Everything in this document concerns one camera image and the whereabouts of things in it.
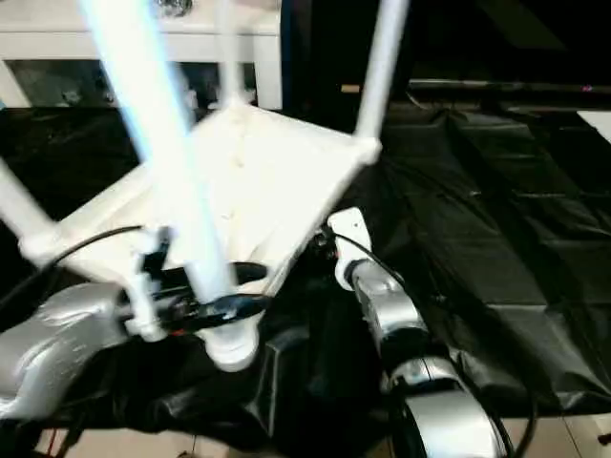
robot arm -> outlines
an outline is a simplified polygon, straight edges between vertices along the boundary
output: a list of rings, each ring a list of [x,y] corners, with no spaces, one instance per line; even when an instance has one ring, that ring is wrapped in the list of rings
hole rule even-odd
[[[367,227],[355,208],[334,214],[336,234],[369,249]],[[429,329],[396,275],[362,250],[338,240],[336,277],[355,292],[390,380],[392,441],[398,456],[504,456],[494,423],[454,370],[447,349]]]
[[[165,333],[233,329],[239,322],[257,320],[268,305],[268,297],[247,294],[201,304],[183,269],[157,271],[150,262],[144,266],[158,284],[151,297]],[[250,262],[233,266],[240,283],[267,273],[264,266]],[[0,334],[0,420],[53,415],[95,353],[140,334],[130,325],[135,311],[119,285],[85,283],[51,296],[27,321]]]
[[[43,419],[99,350],[128,338],[116,319],[117,285],[81,284],[52,296],[0,335],[0,419]]]

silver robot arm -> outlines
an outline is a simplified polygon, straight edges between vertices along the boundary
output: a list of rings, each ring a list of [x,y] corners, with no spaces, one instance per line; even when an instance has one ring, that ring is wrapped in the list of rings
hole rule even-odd
[[[120,290],[73,286],[0,334],[0,420],[51,416],[92,356],[128,339],[115,316]]]
[[[454,369],[447,348],[434,341],[398,276],[363,250],[370,251],[371,241],[361,212],[344,210],[328,224],[336,237],[336,279],[356,294],[390,380],[395,454],[505,456],[494,422]]]

black tarp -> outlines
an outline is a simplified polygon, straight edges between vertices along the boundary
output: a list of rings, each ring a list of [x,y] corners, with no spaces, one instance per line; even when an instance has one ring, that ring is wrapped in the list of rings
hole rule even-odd
[[[488,404],[525,416],[524,378],[544,414],[611,411],[611,145],[576,114],[403,109],[382,140],[339,207],[363,210],[376,253]],[[3,111],[0,144],[58,218],[135,163],[112,110]],[[20,265],[13,245],[5,262]],[[261,333],[237,374],[189,336],[105,351],[48,425],[183,430],[288,456],[358,456],[386,433],[380,367],[332,260],[304,252]]]

tile floor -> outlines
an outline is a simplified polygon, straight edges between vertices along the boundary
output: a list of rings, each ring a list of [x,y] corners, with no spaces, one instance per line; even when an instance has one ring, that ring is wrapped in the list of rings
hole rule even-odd
[[[506,420],[505,425],[517,443],[525,428],[522,420]],[[598,436],[611,432],[611,415],[571,418],[546,418],[538,422],[537,434],[527,458],[611,458],[611,445],[603,447]],[[58,431],[53,452],[57,451],[64,432]],[[51,432],[45,431],[38,450],[46,452]],[[199,458],[278,458],[270,454],[244,455],[224,444],[209,439],[175,432],[142,434],[128,429],[86,431],[68,458],[176,458],[181,452],[194,449]],[[374,448],[368,458],[391,457],[388,443]]]

table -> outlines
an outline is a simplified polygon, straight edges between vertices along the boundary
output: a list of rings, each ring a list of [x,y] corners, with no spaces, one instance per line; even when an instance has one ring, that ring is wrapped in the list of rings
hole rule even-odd
[[[194,0],[184,17],[161,18],[159,26],[170,59],[219,62],[215,0]],[[282,108],[281,0],[235,1],[240,60],[254,63],[259,106]],[[78,0],[0,0],[0,100],[29,107],[8,60],[98,59]]]

